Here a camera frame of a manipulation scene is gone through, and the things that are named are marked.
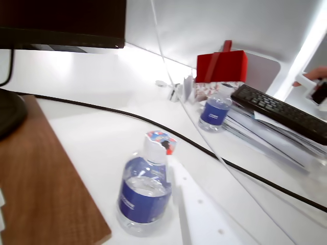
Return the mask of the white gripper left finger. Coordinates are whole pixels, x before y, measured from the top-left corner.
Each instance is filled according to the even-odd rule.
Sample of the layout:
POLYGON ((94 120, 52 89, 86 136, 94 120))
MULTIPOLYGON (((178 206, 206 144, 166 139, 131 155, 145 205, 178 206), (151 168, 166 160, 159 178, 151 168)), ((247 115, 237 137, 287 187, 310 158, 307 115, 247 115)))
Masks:
POLYGON ((5 229, 5 220, 4 220, 4 215, 2 208, 5 205, 5 199, 3 196, 2 191, 0 190, 0 231, 3 231, 5 229))

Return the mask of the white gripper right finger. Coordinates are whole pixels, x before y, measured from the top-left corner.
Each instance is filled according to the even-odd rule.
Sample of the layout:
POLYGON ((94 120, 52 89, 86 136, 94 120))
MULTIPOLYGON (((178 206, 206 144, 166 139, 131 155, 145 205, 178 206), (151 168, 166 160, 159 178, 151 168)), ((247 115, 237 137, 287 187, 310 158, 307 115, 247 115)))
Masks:
POLYGON ((179 162, 168 164, 168 179, 179 211, 183 244, 259 243, 205 193, 179 162))

